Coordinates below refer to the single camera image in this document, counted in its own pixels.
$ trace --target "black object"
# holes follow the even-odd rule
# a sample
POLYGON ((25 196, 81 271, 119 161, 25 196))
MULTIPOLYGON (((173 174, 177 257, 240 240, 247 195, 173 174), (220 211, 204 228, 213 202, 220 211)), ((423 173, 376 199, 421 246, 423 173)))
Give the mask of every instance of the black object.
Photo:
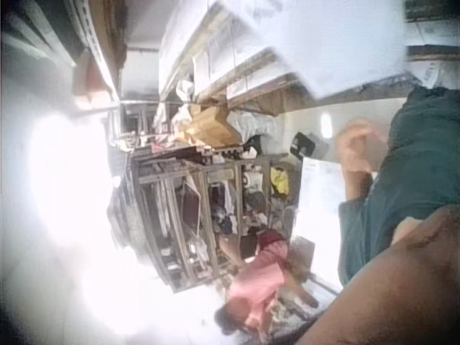
POLYGON ((182 222, 197 236, 200 226, 201 196, 188 183, 183 185, 182 222))
POLYGON ((223 183, 215 183, 209 186, 209 199, 211 207, 225 208, 225 186, 223 183))
POLYGON ((311 157, 315 148, 315 142, 311 141, 304 134, 298 132, 290 145, 290 153, 302 161, 304 157, 311 157))
POLYGON ((251 228, 253 228, 252 232, 250 229, 246 236, 241 237, 239 251, 242 259, 253 257, 256 254, 257 244, 259 243, 256 233, 260 229, 253 226, 251 228))
POLYGON ((220 223, 219 226, 221 228, 221 232, 224 235, 231 235, 233 234, 233 227, 231 225, 230 217, 226 216, 220 223))
POLYGON ((250 137, 245 144, 243 144, 244 151, 249 151, 251 147, 255 148, 257 155, 262 154, 262 145, 260 144, 260 135, 250 137))
POLYGON ((256 212, 263 212, 267 208, 265 195, 263 192, 257 191, 253 193, 244 193, 244 201, 256 212))
POLYGON ((315 324, 315 322, 323 315, 323 311, 309 318, 299 328, 295 329, 291 333, 277 336, 272 339, 269 345, 294 345, 298 342, 302 336, 315 324))

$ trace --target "hand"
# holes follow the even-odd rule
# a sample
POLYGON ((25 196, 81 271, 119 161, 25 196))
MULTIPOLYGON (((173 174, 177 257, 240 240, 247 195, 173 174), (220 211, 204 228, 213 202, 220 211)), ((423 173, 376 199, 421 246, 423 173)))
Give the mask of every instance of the hand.
POLYGON ((336 138, 336 150, 342 169, 350 172, 372 172, 372 167, 366 159, 368 135, 385 140, 365 119, 353 120, 339 133, 336 138))

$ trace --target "yellow object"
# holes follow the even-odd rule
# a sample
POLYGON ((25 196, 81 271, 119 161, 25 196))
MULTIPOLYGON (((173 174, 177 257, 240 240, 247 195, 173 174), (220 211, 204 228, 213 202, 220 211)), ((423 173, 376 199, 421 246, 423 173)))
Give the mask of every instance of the yellow object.
POLYGON ((270 180, 279 194, 289 194, 289 177, 284 170, 272 168, 270 180))

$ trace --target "wooden board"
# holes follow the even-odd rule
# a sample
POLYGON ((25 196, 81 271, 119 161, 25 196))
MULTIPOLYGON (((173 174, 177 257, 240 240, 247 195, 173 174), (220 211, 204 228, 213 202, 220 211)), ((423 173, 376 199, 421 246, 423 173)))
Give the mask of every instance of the wooden board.
POLYGON ((153 231, 151 228, 149 228, 149 224, 151 225, 152 222, 148 222, 147 210, 145 210, 141 189, 137 181, 137 164, 134 163, 133 165, 130 165, 128 170, 131 170, 129 173, 132 173, 132 176, 131 178, 127 179, 127 190, 129 198, 132 200, 132 205, 137 220, 137 229, 139 229, 139 232, 142 234, 141 236, 146 239, 146 250, 152 259, 152 263, 155 266, 158 275, 163 279, 163 281, 169 282, 169 272, 162 263, 160 250, 158 249, 155 238, 153 236, 153 231))
POLYGON ((118 101, 119 69, 126 56, 119 51, 121 48, 112 46, 113 37, 109 36, 112 33, 109 29, 112 14, 106 8, 119 10, 119 1, 113 1, 117 4, 113 8, 106 1, 111 3, 109 0, 78 0, 75 1, 75 6, 103 81, 110 90, 112 100, 118 101))
POLYGON ((280 61, 274 61, 228 86, 227 105, 229 109, 232 109, 253 98, 297 82, 297 77, 286 65, 280 61))
POLYGON ((414 46, 408 47, 408 54, 409 61, 460 61, 460 47, 439 45, 414 46))
POLYGON ((287 88, 275 90, 254 98, 244 103, 243 106, 247 111, 254 109, 259 113, 276 116, 289 111, 327 106, 330 104, 407 97, 413 88, 414 85, 409 82, 396 83, 391 86, 369 84, 363 87, 362 90, 351 89, 337 93, 334 96, 316 100, 305 87, 300 83, 295 83, 287 88))
POLYGON ((236 188, 236 227, 238 229, 238 248, 243 236, 243 177, 242 167, 235 166, 235 188, 236 188))
POLYGON ((195 283, 196 275, 189 261, 190 253, 188 251, 187 244, 185 243, 184 232, 183 232, 182 224, 180 222, 178 202, 177 202, 177 198, 175 195, 174 182, 172 179, 165 180, 165 188, 166 188, 167 205, 170 210, 172 227, 174 228, 175 240, 178 243, 179 250, 180 250, 180 256, 182 257, 181 261, 185 266, 185 271, 187 272, 188 279, 192 283, 195 283))
POLYGON ((204 172, 198 173, 198 186, 201 192, 201 221, 204 231, 204 239, 208 246, 209 259, 213 268, 213 276, 219 273, 219 263, 216 255, 216 236, 211 222, 211 207, 209 205, 208 183, 204 172))
POLYGON ((275 60, 274 52, 240 20, 228 21, 193 58, 195 98, 203 103, 275 60))
POLYGON ((214 0, 189 0, 178 5, 167 24, 160 48, 160 100, 192 67, 192 59, 230 17, 214 0))

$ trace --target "shelving unit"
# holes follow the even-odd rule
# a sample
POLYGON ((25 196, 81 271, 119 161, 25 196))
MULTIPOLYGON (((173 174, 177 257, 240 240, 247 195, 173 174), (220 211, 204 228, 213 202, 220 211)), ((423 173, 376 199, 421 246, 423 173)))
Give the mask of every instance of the shelving unit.
POLYGON ((209 200, 209 174, 232 170, 236 190, 236 220, 239 241, 243 236, 243 183, 245 165, 262 167, 264 196, 270 204, 270 167, 282 155, 261 156, 252 160, 226 160, 215 165, 202 165, 190 160, 152 159, 151 155, 132 157, 127 177, 129 194, 134 196, 141 232, 145 233, 146 247, 160 277, 175 291, 187 290, 225 274, 230 262, 219 251, 213 230, 209 200), (183 222, 179 192, 185 179, 192 178, 200 195, 200 221, 197 237, 183 222), (207 260, 200 259, 192 243, 206 245, 207 260))

